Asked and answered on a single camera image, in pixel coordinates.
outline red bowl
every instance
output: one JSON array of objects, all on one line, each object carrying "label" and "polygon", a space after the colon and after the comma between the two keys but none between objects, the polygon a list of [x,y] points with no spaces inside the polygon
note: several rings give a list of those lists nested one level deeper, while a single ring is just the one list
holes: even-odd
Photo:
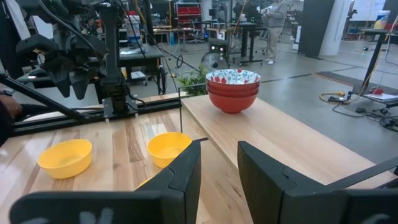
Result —
[{"label": "red bowl", "polygon": [[214,95],[209,92],[210,101],[221,111],[228,114],[236,114],[248,109],[256,100],[257,94],[248,97],[225,97]]},{"label": "red bowl", "polygon": [[224,91],[228,93],[245,93],[248,91],[255,90],[259,88],[260,83],[251,83],[251,84],[244,84],[244,85],[226,85],[221,83],[215,83],[212,81],[207,81],[207,86],[210,87],[212,90],[217,91]]},{"label": "red bowl", "polygon": [[214,90],[210,86],[207,87],[207,91],[214,95],[218,96],[225,96],[225,97],[249,97],[252,95],[257,95],[259,93],[259,88],[255,88],[253,90],[247,91],[247,92],[236,92],[236,93],[230,93],[230,92],[225,92],[225,91],[219,91],[219,90]]}]

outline red object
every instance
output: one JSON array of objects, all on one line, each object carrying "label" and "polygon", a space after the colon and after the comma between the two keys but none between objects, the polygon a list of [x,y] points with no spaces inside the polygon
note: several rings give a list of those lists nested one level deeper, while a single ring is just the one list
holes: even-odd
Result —
[{"label": "red object", "polygon": [[214,95],[209,92],[210,101],[221,111],[228,114],[237,114],[248,109],[256,100],[257,94],[248,97],[225,97]]},{"label": "red object", "polygon": [[236,92],[236,93],[231,93],[231,92],[225,92],[225,91],[220,91],[220,90],[214,90],[210,86],[207,87],[207,91],[214,95],[218,96],[225,96],[225,97],[233,97],[233,98],[239,98],[239,97],[249,97],[252,95],[257,95],[259,93],[259,88],[255,88],[246,92]]},{"label": "red object", "polygon": [[199,7],[179,7],[178,16],[201,16]]},{"label": "red object", "polygon": [[377,89],[371,90],[370,93],[371,93],[371,94],[378,94],[378,95],[381,95],[381,94],[384,93],[384,90],[383,90],[383,89],[380,89],[380,88],[377,88]]},{"label": "red object", "polygon": [[242,84],[242,85],[227,85],[220,83],[220,78],[215,77],[215,82],[207,81],[207,86],[209,86],[213,90],[224,91],[229,93],[244,93],[247,91],[251,91],[260,86],[260,82],[250,83],[250,84]]}]

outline bowl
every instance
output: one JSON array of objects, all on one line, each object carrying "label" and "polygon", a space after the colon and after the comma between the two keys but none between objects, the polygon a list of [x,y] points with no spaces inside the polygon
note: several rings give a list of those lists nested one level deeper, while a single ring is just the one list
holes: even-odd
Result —
[{"label": "bowl", "polygon": [[73,177],[91,164],[92,147],[86,139],[64,141],[45,150],[37,163],[54,179]]},{"label": "bowl", "polygon": [[148,152],[155,165],[167,167],[190,144],[192,139],[183,133],[160,134],[148,143]]},{"label": "bowl", "polygon": [[248,97],[225,97],[208,93],[210,101],[221,111],[228,114],[237,114],[242,110],[248,109],[256,100],[257,94]]},{"label": "bowl", "polygon": [[224,69],[206,75],[207,85],[214,90],[245,92],[260,85],[261,76],[241,69]]},{"label": "bowl", "polygon": [[232,92],[225,92],[225,91],[219,91],[219,90],[214,90],[212,89],[210,86],[207,87],[207,91],[211,92],[214,95],[218,95],[218,96],[225,96],[225,97],[248,97],[248,96],[252,96],[252,95],[256,95],[259,93],[259,88],[255,88],[253,90],[249,90],[246,92],[236,92],[236,93],[232,93]]}]

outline black stand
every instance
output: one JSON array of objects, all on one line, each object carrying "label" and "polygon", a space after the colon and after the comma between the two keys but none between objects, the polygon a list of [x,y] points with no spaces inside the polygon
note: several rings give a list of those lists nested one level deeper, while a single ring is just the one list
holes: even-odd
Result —
[{"label": "black stand", "polygon": [[[386,38],[386,34],[388,33],[388,30],[381,30],[381,29],[366,29],[364,30],[365,35],[379,35],[379,39],[377,40],[376,47],[373,52],[372,59],[369,63],[368,70],[366,71],[366,75],[364,77],[364,80],[362,82],[362,85],[355,85],[353,87],[353,90],[351,91],[351,94],[355,94],[358,96],[362,96],[365,98],[368,98],[364,96],[364,94],[369,93],[369,81],[370,81],[370,76],[372,75],[372,71],[375,69],[374,67],[376,66],[377,58],[379,56],[381,46],[383,44],[384,39]],[[390,102],[380,102],[386,105],[386,108],[392,108],[395,106],[398,106],[398,101],[390,101]]]},{"label": "black stand", "polygon": [[[253,63],[253,62],[260,62],[262,65],[262,60],[253,59],[253,48],[254,48],[254,33],[255,33],[255,24],[252,23],[247,23],[247,24],[240,24],[243,28],[243,33],[242,33],[242,49],[241,49],[241,56],[240,57],[234,57],[232,58],[232,62],[235,63],[235,61],[239,62],[239,67],[242,66],[243,63]],[[250,53],[249,57],[247,57],[247,52],[248,52],[248,34],[250,33]]]}]

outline bowl with floral pattern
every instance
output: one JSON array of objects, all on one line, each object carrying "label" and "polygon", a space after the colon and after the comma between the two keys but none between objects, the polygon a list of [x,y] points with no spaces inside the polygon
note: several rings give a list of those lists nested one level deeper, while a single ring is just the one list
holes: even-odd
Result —
[{"label": "bowl with floral pattern", "polygon": [[245,92],[256,89],[260,85],[261,76],[241,69],[224,69],[206,75],[207,85],[219,91]]}]

